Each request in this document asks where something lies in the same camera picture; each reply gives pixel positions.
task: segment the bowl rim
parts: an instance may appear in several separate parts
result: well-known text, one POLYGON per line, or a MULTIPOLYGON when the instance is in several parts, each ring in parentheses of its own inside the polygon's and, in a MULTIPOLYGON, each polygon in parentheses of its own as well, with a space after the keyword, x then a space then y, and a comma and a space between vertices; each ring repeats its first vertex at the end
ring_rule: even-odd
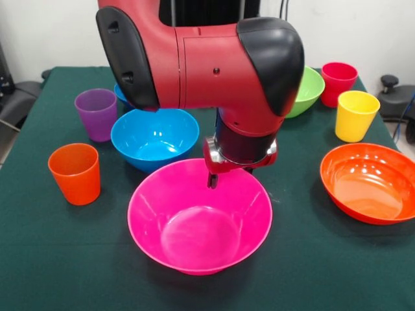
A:
MULTIPOLYGON (((363 147, 379 148, 379 149, 385 150, 387 152, 392 152, 396 156, 404 159, 405 161, 411 162, 412 164, 414 163, 411 159, 409 159, 406 155, 402 154, 401 152, 399 152, 397 150, 394 150, 394 149, 391 149, 389 147, 383 146, 381 144, 373 144, 373 143, 350 143, 350 144, 342 144, 342 145, 340 145, 340 146, 338 146, 336 148, 333 148, 328 153, 325 154, 325 156, 323 157, 323 160, 320 163, 320 179, 322 180, 322 183, 324 185, 324 188, 329 193, 329 195, 332 196, 333 198, 335 198, 336 200, 338 200, 338 198, 330 190, 330 188, 328 187, 325 179, 323 178, 323 164, 327 161, 328 156, 331 155, 333 152, 335 152, 337 150, 340 150, 340 149, 344 149, 344 148, 351 148, 350 146, 355 146, 355 145, 362 146, 362 148, 363 147)), ((355 209, 352 209, 351 207, 349 207, 347 204, 341 202, 340 200, 338 200, 338 201, 341 204, 343 204, 343 206, 345 206, 347 209, 349 209, 349 210, 351 210, 351 211, 353 211, 353 212, 355 212, 355 213, 357 213, 359 215, 362 215, 362 216, 365 216, 367 218, 371 218, 371 219, 374 219, 374 220, 384 221, 385 223, 386 222, 391 222, 391 221, 393 221, 393 222, 406 222, 407 220, 411 220, 411 219, 415 218, 415 214, 414 214, 414 216, 401 217, 401 218, 380 218, 380 217, 373 217, 373 216, 369 216, 367 214, 363 214, 363 213, 361 213, 359 211, 356 211, 355 209)))
POLYGON ((183 115, 186 115, 187 117, 189 117, 190 120, 192 120, 192 122, 194 122, 194 124, 196 125, 196 135, 195 135, 194 139, 191 141, 191 144, 189 144, 189 148, 186 148, 185 150, 181 151, 178 154, 175 154, 174 156, 171 156, 171 157, 163 157, 163 158, 157 159, 157 160, 150 160, 150 159, 143 159, 143 158, 140 158, 140 157, 134 157, 134 156, 128 155, 127 153, 125 153, 124 151, 122 151, 118 147, 118 145, 114 143, 114 139, 113 139, 114 128, 116 126, 118 126, 118 124, 121 123, 123 119, 127 118, 129 116, 129 114, 147 112, 147 111, 142 111, 140 109, 133 109, 133 110, 125 113, 122 117, 118 118, 118 120, 112 126, 112 129, 111 129, 111 143, 115 147, 115 149, 120 154, 122 154, 123 156, 129 157, 130 159, 134 159, 134 160, 138 160, 138 161, 146 161, 146 162, 159 162, 159 161, 165 161, 165 160, 169 160, 169 159, 174 159, 175 157, 181 156, 182 154, 184 154, 184 153, 188 152, 190 149, 192 149, 194 147, 194 145, 197 143, 197 141, 199 139, 199 135, 200 135, 199 123, 197 122, 197 120, 195 119, 195 117, 192 116, 187 111, 184 111, 183 109, 168 108, 168 109, 159 109, 158 111, 160 111, 160 110, 177 111, 177 113, 181 113, 183 115))
POLYGON ((271 230, 271 227, 272 227, 272 219, 273 219, 273 209, 272 209, 272 203, 271 203, 271 199, 270 199, 270 196, 268 195, 268 192, 267 192, 267 190, 264 188, 264 186, 262 185, 262 183, 257 179, 257 178, 255 178, 255 176, 253 176, 252 174, 249 174, 248 172, 246 172, 247 173, 247 176, 250 176, 249 178, 252 178, 252 179, 254 179, 255 180, 255 182, 257 182, 258 183, 258 185, 260 186, 260 188, 261 188, 261 190, 266 194, 266 198, 267 198, 267 205, 268 205, 268 208, 269 208, 269 211, 270 211, 270 219, 269 219, 269 223, 268 223, 268 227, 267 227, 267 229, 266 229, 266 231, 265 231, 265 234, 264 234, 264 236, 261 238, 261 240, 259 241, 259 243, 258 243, 258 245, 256 245, 256 247, 254 247, 251 251, 249 251, 245 256, 243 256, 243 257, 241 257, 240 259, 238 259, 238 260, 233 260, 233 261, 231 261, 229 264, 225 264, 225 265, 221 265, 221 266, 219 266, 219 267, 216 267, 216 268, 210 268, 210 269, 186 269, 186 268, 181 268, 181 267, 177 267, 177 266, 175 266, 175 265, 172 265, 172 264, 168 264, 168 263, 166 263, 166 262, 164 262, 164 261, 162 261, 162 260, 160 260, 160 259, 157 259, 155 256, 152 256, 149 252, 147 252, 147 250, 145 250, 142 246, 141 246, 141 244, 136 240, 136 238, 135 238, 135 236, 132 234, 132 227, 131 227, 131 222, 130 222, 130 218, 131 218, 131 210, 132 210, 132 201, 133 201, 133 199, 136 197, 136 195, 138 194, 138 192, 140 191, 140 189, 141 189, 141 187, 145 184, 145 182, 146 181, 148 181, 149 179, 150 179, 150 177, 153 175, 153 174, 156 174, 157 172, 159 172, 159 171, 161 171, 161 170, 166 170, 166 169, 168 169, 170 166, 173 166, 173 165, 177 165, 178 163, 181 163, 181 162, 190 162, 190 161, 204 161, 204 159, 203 158, 192 158, 192 159, 185 159, 185 160, 181 160, 181 161, 177 161, 177 162, 173 162, 173 163, 170 163, 170 164, 168 164, 168 165, 165 165, 164 167, 161 167, 161 168, 159 168, 158 170, 156 170, 156 171, 154 171, 153 173, 151 173, 150 175, 148 175, 139 185, 138 185, 138 187, 135 189, 135 191, 134 191, 134 193, 132 194, 132 196, 131 196, 131 198, 130 198, 130 201, 129 201, 129 203, 128 203, 128 209, 127 209, 127 224, 128 224, 128 230, 129 230, 129 232, 130 232, 130 235, 131 235, 131 237, 133 238, 133 240, 134 240, 134 242, 136 243, 136 245, 139 247, 139 249, 144 253, 144 254, 146 254, 147 256, 149 256, 152 260, 154 260, 154 261, 156 261, 156 262, 158 262, 159 264, 162 264, 163 266, 166 266, 166 267, 168 267, 168 268, 171 268, 171 269, 175 269, 175 270, 178 270, 178 271, 182 271, 182 272, 185 272, 185 273, 200 273, 201 275, 203 275, 203 274, 206 274, 206 275, 208 275, 208 274, 210 274, 210 273, 214 273, 214 272, 216 272, 216 271, 220 271, 220 270, 223 270, 223 269, 226 269, 226 268, 229 268, 229 267, 232 267, 232 266, 234 266, 234 265, 236 265, 236 264, 238 264, 238 263, 240 263, 240 262, 242 262, 242 261, 244 261, 245 259, 247 259, 249 256, 251 256, 253 253, 255 253, 261 246, 262 246, 262 244, 264 243, 264 241, 267 239, 267 237, 268 237, 268 235, 269 235, 269 233, 270 233, 270 230, 271 230))
POLYGON ((308 102, 308 101, 310 101, 310 100, 313 100, 313 99, 315 99, 315 98, 318 98, 323 92, 324 92, 324 89, 326 88, 326 81, 324 81, 324 79, 323 79, 323 77, 322 77, 322 75, 320 74, 320 73, 318 73, 318 71, 317 70, 315 70, 314 68, 311 68, 311 67, 309 67, 309 66, 304 66, 304 72, 305 72, 305 70, 306 69, 309 69, 314 75, 316 75, 316 76, 318 76, 320 79, 321 79, 321 81, 323 81, 323 88, 322 88, 322 90, 321 91, 319 91, 316 95, 314 95, 313 97, 309 97, 309 98, 307 98, 307 99, 301 99, 301 100, 297 100, 297 98, 296 98, 296 100, 294 101, 294 104, 295 103, 303 103, 303 102, 308 102))
POLYGON ((122 102, 126 102, 127 104, 130 104, 130 103, 127 101, 127 98, 125 97, 125 95, 124 95, 123 91, 121 91, 121 88, 119 87, 119 84, 118 84, 118 83, 116 83, 116 84, 114 85, 114 94, 115 94, 115 96, 117 96, 117 98, 118 98, 120 101, 122 101, 122 102))

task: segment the floor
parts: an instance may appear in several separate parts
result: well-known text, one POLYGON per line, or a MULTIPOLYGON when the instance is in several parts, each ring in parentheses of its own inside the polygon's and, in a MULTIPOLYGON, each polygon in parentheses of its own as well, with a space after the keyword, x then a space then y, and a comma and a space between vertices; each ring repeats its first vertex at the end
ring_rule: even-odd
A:
MULTIPOLYGON (((394 132, 396 128, 396 123, 385 123, 389 132, 394 132)), ((415 161, 415 145, 410 145, 405 139, 405 124, 401 125, 401 136, 397 142, 397 147, 404 153, 407 157, 415 161)), ((8 153, 11 151, 14 142, 18 138, 18 133, 6 126, 0 124, 0 169, 3 166, 3 163, 6 161, 8 153)))

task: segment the plastic cup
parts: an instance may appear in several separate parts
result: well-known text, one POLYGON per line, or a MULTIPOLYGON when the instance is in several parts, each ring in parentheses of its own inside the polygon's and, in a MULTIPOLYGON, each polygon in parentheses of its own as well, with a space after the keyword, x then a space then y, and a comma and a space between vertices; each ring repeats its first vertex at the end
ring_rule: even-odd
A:
POLYGON ((79 94, 75 107, 91 140, 98 143, 111 139, 117 120, 117 96, 108 89, 90 89, 79 94))
POLYGON ((327 63, 322 68, 322 77, 326 88, 321 99, 327 107, 335 108, 338 104, 338 96, 349 91, 357 80, 357 70, 346 63, 327 63))
POLYGON ((73 205, 95 201, 101 191, 98 151, 88 144, 67 144, 48 160, 49 170, 65 199, 73 205))
POLYGON ((357 143, 366 135, 381 107, 376 97, 362 91, 347 91, 338 97, 336 136, 357 143))

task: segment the white wall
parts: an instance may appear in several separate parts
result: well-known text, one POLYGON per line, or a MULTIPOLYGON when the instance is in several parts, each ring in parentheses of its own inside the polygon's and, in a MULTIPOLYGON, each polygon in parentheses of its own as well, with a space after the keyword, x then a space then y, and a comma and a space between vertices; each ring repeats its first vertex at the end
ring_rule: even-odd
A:
MULTIPOLYGON (((15 80, 39 80, 56 65, 108 65, 97 9, 96 0, 0 0, 0 40, 15 80)), ((262 16, 278 13, 279 0, 262 0, 262 16)), ((384 73, 415 83, 414 13, 415 0, 290 0, 289 21, 307 65, 352 63, 374 93, 384 73)))
MULTIPOLYGON (((278 16, 280 0, 262 0, 262 16, 278 16)), ((415 0, 290 0, 289 22, 302 37, 305 62, 353 64, 371 93, 392 73, 415 84, 415 0)))
POLYGON ((97 0, 0 0, 0 42, 16 82, 57 65, 108 65, 97 0))

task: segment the bowl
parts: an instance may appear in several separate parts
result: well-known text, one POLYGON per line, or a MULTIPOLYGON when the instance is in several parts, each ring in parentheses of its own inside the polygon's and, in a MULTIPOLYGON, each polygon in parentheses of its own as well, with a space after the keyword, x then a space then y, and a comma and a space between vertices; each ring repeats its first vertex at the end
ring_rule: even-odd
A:
POLYGON ((147 173, 188 158, 198 137, 197 121, 181 109, 134 109, 118 119, 111 130, 111 141, 118 152, 147 173))
POLYGON ((125 98, 123 91, 121 91, 121 88, 118 84, 114 85, 114 93, 117 95, 117 98, 128 108, 128 109, 134 109, 134 107, 127 101, 127 98, 125 98))
POLYGON ((272 206, 262 184, 242 169, 207 187, 203 159, 167 165, 148 176, 128 207, 138 247, 160 264, 210 275, 249 257, 264 242, 272 206))
POLYGON ((373 225, 415 217, 415 163, 377 144, 346 144, 323 158, 320 176, 336 205, 373 225))
POLYGON ((305 66, 296 101, 286 118, 294 118, 309 109, 324 91, 324 80, 314 69, 305 66))

